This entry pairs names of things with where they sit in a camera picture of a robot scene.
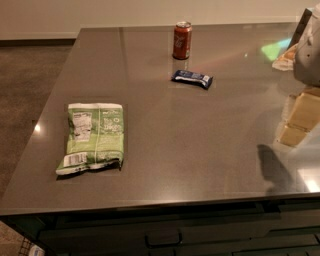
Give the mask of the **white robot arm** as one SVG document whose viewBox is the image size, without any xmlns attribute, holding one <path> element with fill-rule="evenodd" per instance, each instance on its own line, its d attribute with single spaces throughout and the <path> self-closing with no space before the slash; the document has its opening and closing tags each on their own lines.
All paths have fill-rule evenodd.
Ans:
<svg viewBox="0 0 320 256">
<path fill-rule="evenodd" d="M 276 140 L 298 146 L 320 123 L 320 4 L 306 9 L 287 50 L 272 64 L 280 71 L 293 71 L 305 88 L 289 95 L 277 128 Z"/>
</svg>

